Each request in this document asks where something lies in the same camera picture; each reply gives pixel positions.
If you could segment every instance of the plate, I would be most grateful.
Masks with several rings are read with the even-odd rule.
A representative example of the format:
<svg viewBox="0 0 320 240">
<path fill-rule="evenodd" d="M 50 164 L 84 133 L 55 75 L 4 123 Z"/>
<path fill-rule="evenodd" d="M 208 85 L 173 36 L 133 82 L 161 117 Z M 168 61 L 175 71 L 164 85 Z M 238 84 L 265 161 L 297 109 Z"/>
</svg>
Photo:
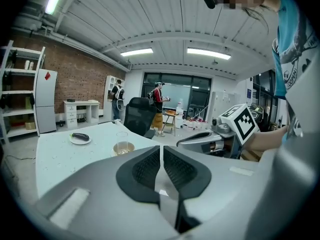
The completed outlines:
<svg viewBox="0 0 320 240">
<path fill-rule="evenodd" d="M 71 136 L 69 135 L 69 140 L 70 140 L 70 142 L 72 142 L 73 144 L 84 145 L 84 144 L 88 144 L 89 142 L 91 142 L 91 141 L 92 141 L 92 138 L 89 137 L 89 140 L 85 141 L 85 140 L 82 140 L 82 139 L 78 139 L 78 138 L 71 137 Z"/>
</svg>

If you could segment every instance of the sleeve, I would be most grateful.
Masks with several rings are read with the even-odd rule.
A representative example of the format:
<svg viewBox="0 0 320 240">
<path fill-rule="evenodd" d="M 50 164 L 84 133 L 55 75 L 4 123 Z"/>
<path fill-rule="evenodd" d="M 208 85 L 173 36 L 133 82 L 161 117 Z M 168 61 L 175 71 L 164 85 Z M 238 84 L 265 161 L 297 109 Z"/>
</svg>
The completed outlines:
<svg viewBox="0 0 320 240">
<path fill-rule="evenodd" d="M 286 97 L 286 86 L 284 82 L 284 78 L 282 76 L 282 69 L 281 69 L 281 63 L 280 63 L 280 56 L 278 53 L 278 40 L 275 39 L 272 44 L 272 55 L 274 59 L 275 64 L 275 90 L 274 90 L 274 96 L 276 96 L 279 99 L 285 100 Z"/>
<path fill-rule="evenodd" d="M 155 96 L 155 101 L 156 101 L 156 102 L 161 102 L 161 101 L 162 101 L 162 99 L 161 99 L 161 97 L 160 97 L 160 92 L 159 92 L 158 89 L 155 89 L 155 90 L 154 90 L 154 96 Z"/>
<path fill-rule="evenodd" d="M 116 94 L 117 91 L 118 91 L 118 88 L 117 88 L 116 86 L 114 86 L 111 92 L 114 93 L 114 94 Z"/>
</svg>

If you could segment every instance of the white shelf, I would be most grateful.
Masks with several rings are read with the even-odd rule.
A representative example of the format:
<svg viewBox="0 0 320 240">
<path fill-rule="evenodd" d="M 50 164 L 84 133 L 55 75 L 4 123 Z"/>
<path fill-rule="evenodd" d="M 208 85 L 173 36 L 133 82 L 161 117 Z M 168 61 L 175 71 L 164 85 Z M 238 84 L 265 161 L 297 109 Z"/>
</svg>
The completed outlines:
<svg viewBox="0 0 320 240">
<path fill-rule="evenodd" d="M 11 72 L 13 75 L 20 75 L 20 76 L 31 76 L 34 77 L 36 74 L 35 70 L 27 70 L 27 69 L 18 69 L 18 68 L 6 68 L 6 72 Z"/>
<path fill-rule="evenodd" d="M 2 94 L 32 94 L 33 90 L 4 90 Z"/>
<path fill-rule="evenodd" d="M 10 138 L 10 137 L 19 136 L 19 135 L 35 133 L 36 131 L 37 131 L 36 129 L 27 130 L 24 125 L 23 126 L 15 126 L 15 127 L 12 127 L 6 135 L 8 138 Z"/>
<path fill-rule="evenodd" d="M 2 116 L 3 117 L 12 117 L 12 116 L 18 116 L 18 115 L 27 115 L 27 114 L 33 114 L 33 109 L 11 109 L 4 111 Z"/>
<path fill-rule="evenodd" d="M 30 50 L 30 49 L 25 49 L 25 48 L 19 48 L 19 47 L 11 47 L 11 51 L 17 51 L 17 57 L 18 58 L 26 58 L 26 59 L 31 59 L 31 60 L 38 60 L 41 51 L 38 50 Z"/>
</svg>

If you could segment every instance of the black mesh chair back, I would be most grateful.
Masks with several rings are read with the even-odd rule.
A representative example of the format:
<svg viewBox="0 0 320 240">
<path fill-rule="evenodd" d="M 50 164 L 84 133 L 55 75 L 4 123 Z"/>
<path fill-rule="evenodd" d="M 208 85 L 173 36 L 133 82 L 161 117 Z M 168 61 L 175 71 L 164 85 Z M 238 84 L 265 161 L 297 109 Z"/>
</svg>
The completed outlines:
<svg viewBox="0 0 320 240">
<path fill-rule="evenodd" d="M 147 98 L 134 97 L 125 108 L 123 125 L 131 132 L 145 136 L 150 130 L 157 108 L 149 105 Z"/>
</svg>

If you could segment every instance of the red sticker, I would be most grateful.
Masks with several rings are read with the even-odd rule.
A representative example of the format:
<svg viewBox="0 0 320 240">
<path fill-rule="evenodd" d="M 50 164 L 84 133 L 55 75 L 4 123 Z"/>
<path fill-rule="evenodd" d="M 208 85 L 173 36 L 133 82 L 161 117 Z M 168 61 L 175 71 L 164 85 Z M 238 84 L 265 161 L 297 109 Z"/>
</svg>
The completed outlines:
<svg viewBox="0 0 320 240">
<path fill-rule="evenodd" d="M 49 73 L 49 72 L 47 72 L 47 73 L 46 73 L 46 75 L 45 75 L 45 77 L 44 77 L 44 78 L 45 78 L 45 80 L 48 80 L 48 79 L 50 78 L 50 76 L 51 76 L 51 75 L 50 75 L 50 73 Z"/>
</svg>

